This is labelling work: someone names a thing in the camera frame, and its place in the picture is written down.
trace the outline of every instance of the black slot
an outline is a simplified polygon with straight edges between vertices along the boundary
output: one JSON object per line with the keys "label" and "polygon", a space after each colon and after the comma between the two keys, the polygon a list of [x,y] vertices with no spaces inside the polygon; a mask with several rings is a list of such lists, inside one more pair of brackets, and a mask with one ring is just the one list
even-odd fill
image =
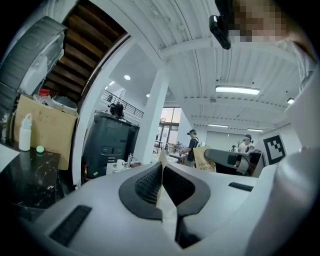
{"label": "black slot", "polygon": [[50,238],[67,247],[91,210],[91,207],[78,205],[51,233]]}
{"label": "black slot", "polygon": [[253,186],[249,186],[249,185],[244,185],[244,184],[240,184],[240,183],[236,183],[236,182],[231,182],[229,184],[230,187],[233,187],[235,189],[239,189],[239,190],[244,190],[244,191],[249,191],[251,192],[254,187]]}

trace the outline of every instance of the white cup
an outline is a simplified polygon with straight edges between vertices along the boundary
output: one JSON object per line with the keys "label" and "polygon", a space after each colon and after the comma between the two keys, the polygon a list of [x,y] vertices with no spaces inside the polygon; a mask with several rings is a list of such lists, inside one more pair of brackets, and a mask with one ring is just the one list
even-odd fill
{"label": "white cup", "polygon": [[118,161],[116,161],[116,169],[118,171],[122,171],[124,169],[125,166],[125,160],[119,159]]}

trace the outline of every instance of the cardboard box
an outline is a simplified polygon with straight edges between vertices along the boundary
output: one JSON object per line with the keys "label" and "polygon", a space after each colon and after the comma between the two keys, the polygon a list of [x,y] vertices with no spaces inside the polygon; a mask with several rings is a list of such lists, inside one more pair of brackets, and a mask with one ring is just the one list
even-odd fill
{"label": "cardboard box", "polygon": [[46,151],[60,154],[59,169],[67,170],[78,113],[62,106],[55,109],[21,95],[14,120],[14,140],[17,142],[21,122],[29,113],[32,115],[31,147],[43,146]]}

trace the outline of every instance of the staircase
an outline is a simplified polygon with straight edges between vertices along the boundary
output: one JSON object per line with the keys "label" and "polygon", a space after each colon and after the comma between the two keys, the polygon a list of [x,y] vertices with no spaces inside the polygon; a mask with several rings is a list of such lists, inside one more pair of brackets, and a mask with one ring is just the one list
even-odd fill
{"label": "staircase", "polygon": [[81,0],[65,18],[64,56],[47,76],[50,95],[83,101],[85,85],[108,50],[127,32],[88,0]]}

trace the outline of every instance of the red object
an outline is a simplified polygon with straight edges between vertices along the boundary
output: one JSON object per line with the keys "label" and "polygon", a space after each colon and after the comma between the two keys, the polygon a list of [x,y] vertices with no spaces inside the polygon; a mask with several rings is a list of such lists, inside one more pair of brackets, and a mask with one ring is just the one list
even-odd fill
{"label": "red object", "polygon": [[50,90],[48,90],[48,89],[41,89],[39,91],[39,96],[48,96],[49,92],[50,92]]}

